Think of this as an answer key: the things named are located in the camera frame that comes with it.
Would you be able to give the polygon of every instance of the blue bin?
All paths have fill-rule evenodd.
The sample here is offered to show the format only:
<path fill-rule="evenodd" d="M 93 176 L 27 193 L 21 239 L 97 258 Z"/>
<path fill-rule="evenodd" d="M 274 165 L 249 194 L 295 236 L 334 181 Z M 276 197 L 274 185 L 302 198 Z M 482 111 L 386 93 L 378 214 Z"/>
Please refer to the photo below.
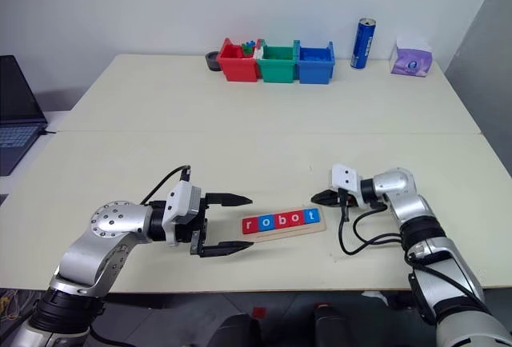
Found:
<path fill-rule="evenodd" d="M 295 41 L 297 47 L 298 80 L 301 83 L 329 84 L 333 77 L 334 49 L 333 43 L 325 49 L 301 47 L 300 41 Z"/>

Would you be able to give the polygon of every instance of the laptop keyboard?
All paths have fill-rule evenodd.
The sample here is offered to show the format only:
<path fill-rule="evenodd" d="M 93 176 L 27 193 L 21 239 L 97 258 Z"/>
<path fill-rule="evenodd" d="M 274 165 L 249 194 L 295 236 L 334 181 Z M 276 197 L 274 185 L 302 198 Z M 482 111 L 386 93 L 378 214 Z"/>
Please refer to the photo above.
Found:
<path fill-rule="evenodd" d="M 0 149 L 23 147 L 38 127 L 0 127 Z"/>

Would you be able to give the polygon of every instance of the plastic bin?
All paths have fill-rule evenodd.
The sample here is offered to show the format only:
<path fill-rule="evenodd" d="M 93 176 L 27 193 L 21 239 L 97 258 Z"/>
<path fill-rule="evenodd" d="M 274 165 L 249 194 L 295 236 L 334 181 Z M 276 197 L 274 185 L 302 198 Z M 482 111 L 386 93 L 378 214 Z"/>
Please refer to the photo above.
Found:
<path fill-rule="evenodd" d="M 301 83 L 329 84 L 335 62 L 333 43 L 329 42 L 325 49 L 301 47 L 300 41 L 295 41 L 294 46 L 298 52 L 298 80 Z"/>
<path fill-rule="evenodd" d="M 258 59 L 264 82 L 292 83 L 294 81 L 297 61 L 295 46 L 267 46 L 262 39 L 257 45 L 254 56 Z"/>
<path fill-rule="evenodd" d="M 228 81 L 256 82 L 259 78 L 259 68 L 254 59 L 252 46 L 234 45 L 229 38 L 224 39 L 224 44 L 217 56 L 217 62 Z"/>

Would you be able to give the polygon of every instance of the white table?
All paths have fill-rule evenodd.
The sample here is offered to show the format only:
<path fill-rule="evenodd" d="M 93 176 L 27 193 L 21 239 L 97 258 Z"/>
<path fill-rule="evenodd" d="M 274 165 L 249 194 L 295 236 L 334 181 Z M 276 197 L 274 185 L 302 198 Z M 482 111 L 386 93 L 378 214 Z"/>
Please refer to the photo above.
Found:
<path fill-rule="evenodd" d="M 61 132 L 0 207 L 0 286 L 44 289 L 94 209 L 116 199 L 139 202 L 175 166 L 191 164 L 191 181 L 203 192 L 254 200 L 207 211 L 212 244 L 237 239 L 241 217 L 311 206 L 310 197 L 326 188 L 335 162 L 366 176 L 394 166 L 412 170 L 419 191 L 482 285 L 512 285 L 507 268 L 512 182 L 482 135 L 254 134 L 232 140 L 209 134 Z M 174 182 L 155 198 L 163 198 Z M 138 245 L 113 291 L 409 287 L 398 245 L 344 256 L 336 239 L 339 209 L 322 212 L 325 232 L 259 243 L 228 257 L 192 257 L 189 245 Z M 389 230 L 396 231 L 390 213 L 362 223 L 365 235 Z"/>
<path fill-rule="evenodd" d="M 119 55 L 62 123 L 72 131 L 474 134 L 480 130 L 434 63 L 426 78 L 388 61 L 330 85 L 227 82 L 204 57 Z"/>
<path fill-rule="evenodd" d="M 48 121 L 47 131 L 55 131 L 62 122 L 62 119 L 69 111 L 45 111 L 45 117 Z M 0 177 L 0 194 L 9 194 L 22 175 L 29 169 L 46 145 L 51 141 L 53 134 L 41 135 L 37 141 L 26 152 L 23 159 L 16 165 L 12 173 L 6 177 Z"/>

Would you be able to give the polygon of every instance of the blue can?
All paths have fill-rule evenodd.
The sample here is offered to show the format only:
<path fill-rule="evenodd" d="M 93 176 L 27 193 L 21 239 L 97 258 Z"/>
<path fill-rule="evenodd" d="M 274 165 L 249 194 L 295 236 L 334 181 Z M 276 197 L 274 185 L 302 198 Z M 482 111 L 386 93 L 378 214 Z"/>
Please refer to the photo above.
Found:
<path fill-rule="evenodd" d="M 375 19 L 359 19 L 358 34 L 355 37 L 354 53 L 352 54 L 352 62 L 350 62 L 350 65 L 355 69 L 364 69 L 366 66 L 376 24 Z"/>

